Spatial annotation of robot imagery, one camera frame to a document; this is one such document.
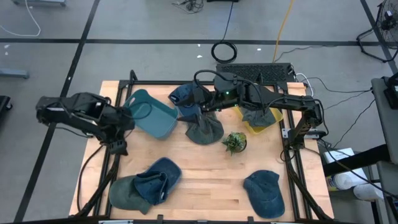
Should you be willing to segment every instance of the blue baseball cap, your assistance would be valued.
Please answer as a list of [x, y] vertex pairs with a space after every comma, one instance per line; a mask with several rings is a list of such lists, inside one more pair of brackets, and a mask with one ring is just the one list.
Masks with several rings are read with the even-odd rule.
[[279, 175], [273, 171], [258, 170], [243, 182], [250, 204], [261, 218], [277, 218], [285, 213], [278, 180]]
[[181, 178], [181, 169], [169, 158], [162, 157], [145, 172], [137, 174], [134, 186], [139, 195], [151, 205], [166, 201]]
[[[193, 84], [184, 84], [177, 87], [173, 92], [170, 93], [169, 99], [173, 104], [184, 100], [192, 92]], [[200, 107], [197, 104], [177, 106], [181, 116], [190, 116], [193, 114], [200, 114]]]

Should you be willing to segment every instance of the yellow plastic bin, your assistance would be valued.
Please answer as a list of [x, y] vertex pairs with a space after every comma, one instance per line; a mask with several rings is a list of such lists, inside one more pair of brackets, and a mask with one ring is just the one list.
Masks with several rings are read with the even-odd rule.
[[[242, 114], [242, 111], [240, 110], [240, 108], [238, 106], [235, 106], [233, 109], [238, 114], [240, 120], [242, 120], [243, 114]], [[284, 116], [278, 109], [276, 109], [276, 108], [269, 108], [269, 109], [271, 110], [272, 114], [274, 115], [274, 118], [276, 120], [275, 123], [282, 121]], [[248, 121], [243, 121], [243, 123], [246, 126], [246, 128], [250, 131], [250, 133], [252, 133], [252, 134], [259, 134], [261, 131], [263, 131], [269, 127], [269, 126], [267, 126], [267, 127], [252, 127], [252, 126], [250, 126]]]

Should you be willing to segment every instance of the teal plastic bin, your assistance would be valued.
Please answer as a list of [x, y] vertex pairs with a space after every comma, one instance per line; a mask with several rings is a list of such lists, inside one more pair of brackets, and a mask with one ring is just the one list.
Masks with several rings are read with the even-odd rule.
[[124, 107], [130, 109], [136, 126], [157, 139], [166, 139], [177, 125], [178, 110], [151, 97], [146, 90], [135, 91]]

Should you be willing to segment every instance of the yellow cable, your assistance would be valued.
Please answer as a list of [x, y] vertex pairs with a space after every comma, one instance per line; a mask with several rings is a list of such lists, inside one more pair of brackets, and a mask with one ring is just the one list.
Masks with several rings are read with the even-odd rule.
[[283, 21], [283, 23], [282, 23], [282, 25], [281, 25], [281, 27], [279, 29], [278, 38], [276, 39], [274, 57], [272, 58], [272, 63], [275, 63], [275, 57], [276, 57], [276, 53], [278, 52], [278, 44], [279, 44], [280, 35], [282, 34], [282, 30], [284, 29], [285, 22], [286, 22], [286, 20], [287, 20], [287, 18], [289, 16], [290, 10], [292, 10], [293, 2], [294, 2], [294, 0], [290, 0], [289, 9], [287, 10], [286, 15], [285, 15], [285, 19], [284, 19], [284, 21]]

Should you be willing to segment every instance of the denim cap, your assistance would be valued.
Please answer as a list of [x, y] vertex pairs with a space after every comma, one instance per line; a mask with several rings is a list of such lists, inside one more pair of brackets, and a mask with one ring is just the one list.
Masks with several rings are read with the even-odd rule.
[[[178, 103], [180, 100], [184, 100], [192, 92], [193, 84], [184, 84], [177, 87], [173, 92], [170, 93], [169, 99], [173, 104]], [[197, 104], [177, 106], [181, 116], [190, 116], [193, 114], [200, 114], [200, 108]]]
[[115, 181], [109, 190], [109, 202], [115, 208], [138, 210], [146, 215], [152, 205], [138, 193], [133, 183], [135, 178], [136, 176], [132, 175]]
[[162, 157], [145, 172], [137, 174], [134, 186], [139, 195], [152, 205], [166, 201], [181, 178], [181, 169], [169, 158]]
[[244, 180], [251, 206], [261, 218], [277, 218], [285, 213], [278, 180], [279, 175], [269, 170], [255, 171]]

